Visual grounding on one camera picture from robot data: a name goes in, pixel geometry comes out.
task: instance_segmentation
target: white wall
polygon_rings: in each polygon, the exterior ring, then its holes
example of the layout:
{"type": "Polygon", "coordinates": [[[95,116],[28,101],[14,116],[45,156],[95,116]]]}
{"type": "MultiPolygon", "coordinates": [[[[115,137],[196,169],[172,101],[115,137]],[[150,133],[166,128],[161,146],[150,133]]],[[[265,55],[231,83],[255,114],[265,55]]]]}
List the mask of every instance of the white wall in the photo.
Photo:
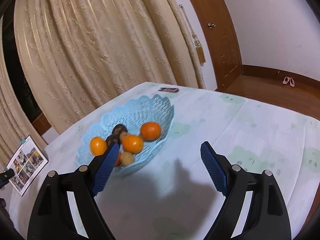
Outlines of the white wall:
{"type": "Polygon", "coordinates": [[[217,82],[214,75],[213,65],[208,49],[207,42],[204,37],[204,33],[202,31],[200,22],[198,20],[198,17],[196,15],[196,12],[190,2],[190,0],[176,0],[177,4],[182,4],[186,14],[188,16],[188,19],[191,23],[192,29],[197,34],[203,48],[204,48],[204,56],[206,63],[204,63],[204,66],[201,68],[202,73],[204,76],[204,83],[206,85],[206,89],[208,90],[215,90],[217,88],[217,82]]]}
{"type": "Polygon", "coordinates": [[[320,81],[320,24],[305,0],[225,0],[243,64],[320,81]]]}
{"type": "Polygon", "coordinates": [[[57,131],[53,127],[51,127],[42,135],[42,138],[46,141],[47,144],[49,144],[58,136],[59,134],[57,133],[57,131]]]}

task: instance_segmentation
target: door handle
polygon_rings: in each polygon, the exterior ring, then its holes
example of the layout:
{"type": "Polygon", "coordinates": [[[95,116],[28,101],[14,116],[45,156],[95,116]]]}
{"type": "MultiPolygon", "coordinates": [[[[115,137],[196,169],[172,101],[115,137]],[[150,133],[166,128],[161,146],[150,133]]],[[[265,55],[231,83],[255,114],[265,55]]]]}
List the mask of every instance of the door handle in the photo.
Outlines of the door handle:
{"type": "Polygon", "coordinates": [[[212,29],[213,27],[215,27],[216,25],[214,23],[208,23],[208,27],[209,29],[212,29]]]}

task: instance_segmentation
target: kiwi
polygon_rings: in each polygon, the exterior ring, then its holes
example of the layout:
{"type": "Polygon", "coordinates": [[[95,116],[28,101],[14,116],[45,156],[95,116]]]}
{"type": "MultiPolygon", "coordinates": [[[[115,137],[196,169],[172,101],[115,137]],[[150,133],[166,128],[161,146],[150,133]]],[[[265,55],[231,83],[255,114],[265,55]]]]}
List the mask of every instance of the kiwi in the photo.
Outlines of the kiwi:
{"type": "Polygon", "coordinates": [[[112,130],[112,134],[114,134],[117,138],[119,138],[120,134],[123,132],[128,132],[127,128],[123,124],[117,124],[112,130]]]}
{"type": "Polygon", "coordinates": [[[119,137],[115,136],[114,134],[111,134],[106,138],[106,142],[107,142],[108,147],[112,143],[118,143],[119,144],[119,137]]]}

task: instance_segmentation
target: wooden door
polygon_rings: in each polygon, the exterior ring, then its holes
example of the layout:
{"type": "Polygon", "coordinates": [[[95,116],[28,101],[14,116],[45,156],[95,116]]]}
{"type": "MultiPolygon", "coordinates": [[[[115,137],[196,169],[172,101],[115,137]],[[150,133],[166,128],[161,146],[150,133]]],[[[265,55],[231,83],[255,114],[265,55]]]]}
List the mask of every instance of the wooden door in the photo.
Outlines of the wooden door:
{"type": "Polygon", "coordinates": [[[224,0],[190,0],[204,31],[219,91],[241,74],[242,61],[236,32],[224,0]]]}

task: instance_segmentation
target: pink slipper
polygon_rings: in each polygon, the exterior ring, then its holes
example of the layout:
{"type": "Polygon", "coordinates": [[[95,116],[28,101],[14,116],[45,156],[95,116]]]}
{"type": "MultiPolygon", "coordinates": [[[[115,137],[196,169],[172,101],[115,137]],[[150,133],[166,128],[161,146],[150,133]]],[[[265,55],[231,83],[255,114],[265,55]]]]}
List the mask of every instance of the pink slipper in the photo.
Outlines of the pink slipper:
{"type": "Polygon", "coordinates": [[[282,81],[282,83],[284,85],[286,85],[289,82],[290,78],[289,77],[285,77],[284,80],[282,81]]]}
{"type": "Polygon", "coordinates": [[[294,80],[293,80],[293,78],[290,78],[290,86],[291,86],[291,87],[294,87],[294,80]]]}

